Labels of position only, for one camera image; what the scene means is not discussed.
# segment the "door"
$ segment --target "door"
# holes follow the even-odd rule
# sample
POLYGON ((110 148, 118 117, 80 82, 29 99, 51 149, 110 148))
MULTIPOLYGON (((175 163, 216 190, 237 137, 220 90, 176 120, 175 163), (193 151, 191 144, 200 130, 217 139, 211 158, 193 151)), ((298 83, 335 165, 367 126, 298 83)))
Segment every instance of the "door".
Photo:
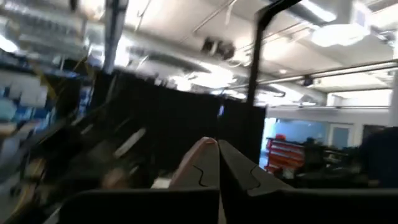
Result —
POLYGON ((338 149, 353 145, 354 126, 352 124, 331 124, 329 128, 329 146, 338 149))

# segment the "black partition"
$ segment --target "black partition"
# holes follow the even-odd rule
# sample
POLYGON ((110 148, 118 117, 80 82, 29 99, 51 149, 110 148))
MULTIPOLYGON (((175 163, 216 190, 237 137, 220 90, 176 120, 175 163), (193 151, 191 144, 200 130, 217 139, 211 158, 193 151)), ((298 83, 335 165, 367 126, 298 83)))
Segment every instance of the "black partition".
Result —
POLYGON ((258 163, 261 152, 262 132, 264 130, 264 120, 266 109, 253 107, 251 111, 251 124, 249 132, 246 133, 249 141, 243 141, 243 125, 247 125, 246 105, 236 100, 224 100, 223 115, 219 120, 218 138, 227 140, 239 152, 244 154, 251 161, 258 163))
MULTIPOLYGON (((259 160, 266 111, 253 108, 250 144, 241 142, 245 105, 219 96, 187 93, 157 86, 133 73, 115 72, 114 102, 107 119, 135 116, 147 128, 160 169, 175 170, 183 155, 203 136, 232 143, 252 161, 259 160), (219 116, 220 108, 224 113, 219 116)), ((104 86, 111 86, 108 75, 97 80, 94 96, 104 100, 104 86)))

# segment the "blue wall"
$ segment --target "blue wall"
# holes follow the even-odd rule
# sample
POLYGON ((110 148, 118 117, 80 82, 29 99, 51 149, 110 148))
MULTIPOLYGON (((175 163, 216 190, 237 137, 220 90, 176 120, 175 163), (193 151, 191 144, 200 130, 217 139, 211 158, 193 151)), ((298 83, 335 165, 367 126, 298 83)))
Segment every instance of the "blue wall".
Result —
POLYGON ((272 136, 268 137, 273 138, 276 134, 283 134, 286 140, 297 142, 304 142, 311 137, 327 144, 328 128, 329 125, 322 122, 279 119, 274 125, 272 136))
POLYGON ((328 130, 328 123, 266 118, 259 161, 260 167, 263 168, 268 164, 267 138, 274 138, 276 134, 283 134, 288 141, 305 142, 308 137, 311 137, 327 144, 328 130))

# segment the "yellow cable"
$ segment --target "yellow cable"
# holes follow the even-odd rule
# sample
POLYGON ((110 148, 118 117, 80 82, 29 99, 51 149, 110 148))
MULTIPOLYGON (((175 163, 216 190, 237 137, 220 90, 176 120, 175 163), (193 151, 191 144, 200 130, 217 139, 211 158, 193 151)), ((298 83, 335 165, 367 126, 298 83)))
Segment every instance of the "yellow cable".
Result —
MULTIPOLYGON (((33 171, 33 175, 35 175, 37 173, 37 171, 39 171, 39 168, 42 165, 42 163, 43 163, 43 159, 39 159, 39 161, 37 162, 35 169, 33 171)), ((19 201, 17 202, 17 205, 15 206, 14 210, 12 211, 12 214, 18 212, 18 210, 22 207, 22 205, 27 197, 28 192, 29 192, 29 188, 22 189, 22 196, 19 198, 19 201)))
POLYGON ((36 67, 36 64, 33 61, 28 60, 28 62, 32 66, 33 72, 40 78, 40 81, 47 86, 51 99, 57 100, 57 94, 54 88, 52 88, 52 85, 49 83, 49 81, 45 78, 44 73, 36 67))

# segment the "wall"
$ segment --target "wall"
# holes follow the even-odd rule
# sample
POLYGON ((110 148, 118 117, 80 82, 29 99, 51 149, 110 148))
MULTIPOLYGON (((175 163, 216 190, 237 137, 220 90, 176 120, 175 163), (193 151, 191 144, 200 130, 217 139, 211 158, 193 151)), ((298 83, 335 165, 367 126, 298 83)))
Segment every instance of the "wall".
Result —
POLYGON ((274 126, 273 135, 283 134, 288 141, 305 142, 311 137, 327 143, 328 124, 324 122, 280 119, 274 126))
POLYGON ((337 109, 337 108, 269 108, 268 118, 321 121, 327 123, 352 124, 354 126, 353 145, 362 143, 363 126, 388 126, 388 108, 380 109, 337 109))
POLYGON ((329 124, 326 122, 266 118, 259 160, 260 167, 264 167, 268 163, 267 138, 274 138, 276 134, 284 134, 288 141, 305 142, 307 138, 311 137, 327 144, 328 130, 329 124))
POLYGON ((390 97, 348 98, 342 99, 338 106, 389 106, 390 97))

